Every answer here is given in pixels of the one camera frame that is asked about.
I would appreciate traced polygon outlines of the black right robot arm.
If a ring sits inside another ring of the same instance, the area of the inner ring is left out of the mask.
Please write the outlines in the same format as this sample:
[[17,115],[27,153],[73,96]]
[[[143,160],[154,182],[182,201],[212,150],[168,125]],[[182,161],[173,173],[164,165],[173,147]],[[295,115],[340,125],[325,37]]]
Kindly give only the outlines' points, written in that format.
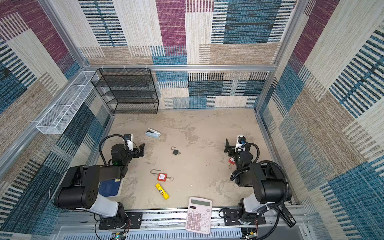
[[243,188],[252,188],[253,193],[240,199],[236,209],[223,210],[226,226],[265,224],[264,214],[276,211],[291,228],[296,220],[285,206],[292,198],[289,180],[284,169],[275,162],[259,161],[260,149],[254,143],[238,136],[235,145],[226,140],[224,152],[230,163],[236,166],[230,181]]

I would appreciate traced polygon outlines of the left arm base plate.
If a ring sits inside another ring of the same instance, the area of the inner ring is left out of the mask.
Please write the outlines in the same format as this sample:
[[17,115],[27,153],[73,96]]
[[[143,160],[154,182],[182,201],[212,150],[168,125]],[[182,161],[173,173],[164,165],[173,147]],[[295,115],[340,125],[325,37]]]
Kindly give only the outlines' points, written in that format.
[[103,218],[99,224],[99,230],[128,230],[139,229],[142,224],[143,212],[126,212],[123,219],[118,217]]

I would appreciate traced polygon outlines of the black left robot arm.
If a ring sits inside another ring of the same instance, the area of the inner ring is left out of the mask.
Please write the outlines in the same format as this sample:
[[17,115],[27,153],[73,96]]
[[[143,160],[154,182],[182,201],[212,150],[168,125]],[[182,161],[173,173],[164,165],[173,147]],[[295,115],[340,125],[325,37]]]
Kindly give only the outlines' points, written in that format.
[[103,138],[98,146],[102,165],[74,166],[63,172],[63,179],[55,191],[49,190],[52,204],[63,210],[79,210],[99,216],[101,230],[123,229],[129,226],[130,219],[121,202],[108,199],[99,193],[101,182],[122,180],[128,172],[132,159],[145,155],[145,144],[137,146],[132,135],[120,135],[122,144],[111,148],[111,159],[106,160],[103,143],[115,135]]

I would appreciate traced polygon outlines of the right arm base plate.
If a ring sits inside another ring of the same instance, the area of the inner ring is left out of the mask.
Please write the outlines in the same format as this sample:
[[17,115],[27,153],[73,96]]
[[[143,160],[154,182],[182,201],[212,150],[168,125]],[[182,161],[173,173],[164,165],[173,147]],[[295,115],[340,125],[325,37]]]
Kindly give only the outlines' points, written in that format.
[[237,209],[222,208],[219,210],[219,216],[224,219],[225,226],[266,224],[264,215],[244,213],[239,216]]

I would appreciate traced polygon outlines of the small black padlock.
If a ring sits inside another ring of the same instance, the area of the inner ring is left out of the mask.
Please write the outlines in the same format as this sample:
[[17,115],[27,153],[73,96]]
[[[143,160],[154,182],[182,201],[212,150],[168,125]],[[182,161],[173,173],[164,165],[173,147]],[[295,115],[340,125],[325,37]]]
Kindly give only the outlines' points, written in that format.
[[181,152],[179,150],[177,150],[174,146],[171,147],[171,150],[173,151],[173,155],[180,155]]

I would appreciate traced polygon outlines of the red padlock with key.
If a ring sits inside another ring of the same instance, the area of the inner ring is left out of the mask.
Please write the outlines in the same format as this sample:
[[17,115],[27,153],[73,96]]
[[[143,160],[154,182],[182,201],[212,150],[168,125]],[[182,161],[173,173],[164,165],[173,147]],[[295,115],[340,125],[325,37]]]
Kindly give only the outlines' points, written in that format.
[[169,181],[173,181],[174,180],[173,177],[169,177],[168,174],[162,173],[161,170],[152,169],[150,171],[150,173],[152,175],[155,175],[157,177],[157,180],[160,181],[160,182],[166,182],[167,180],[169,180]]

